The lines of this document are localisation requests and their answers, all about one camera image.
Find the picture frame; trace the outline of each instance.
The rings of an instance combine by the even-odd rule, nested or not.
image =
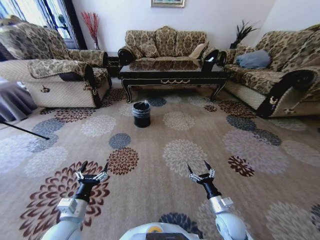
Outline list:
[[[151,7],[154,8],[184,8],[185,0],[151,0]]]

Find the vase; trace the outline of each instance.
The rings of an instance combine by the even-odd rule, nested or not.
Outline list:
[[[93,37],[92,39],[93,39],[93,43],[94,43],[94,49],[95,50],[100,50],[98,38],[97,37]]]

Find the black coffee table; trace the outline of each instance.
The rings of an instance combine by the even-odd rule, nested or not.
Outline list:
[[[214,101],[229,76],[217,65],[212,70],[203,70],[199,60],[138,60],[124,66],[119,72],[127,103],[132,102],[131,86],[217,85],[210,96],[210,100]]]

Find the floor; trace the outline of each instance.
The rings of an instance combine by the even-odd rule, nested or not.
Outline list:
[[[320,239],[320,119],[261,119],[222,91],[145,90],[151,125],[133,124],[120,81],[103,107],[39,108],[17,126],[0,129],[1,239],[40,239],[58,219],[56,205],[78,187],[74,171],[89,162],[109,178],[92,191],[83,239],[117,240],[149,222],[178,224],[204,239],[220,239],[202,186],[188,178],[216,170],[215,186],[234,201],[256,240]]]

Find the sofa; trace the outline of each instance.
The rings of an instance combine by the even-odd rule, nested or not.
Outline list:
[[[263,118],[320,115],[320,30],[267,32],[255,47],[221,50],[219,63],[231,73],[225,88]],[[267,68],[242,68],[236,57],[265,50]]]
[[[101,106],[112,86],[106,52],[67,49],[57,31],[17,18],[0,26],[0,76],[22,82],[38,107]]]
[[[140,46],[152,41],[154,47],[147,48],[148,53],[140,51]],[[176,31],[164,26],[156,31],[128,30],[125,34],[125,46],[118,51],[120,65],[125,66],[133,61],[190,61],[194,60],[189,55],[195,48],[207,42],[207,34],[204,31]],[[214,57],[219,51],[212,47],[206,47],[198,56],[200,60]]]

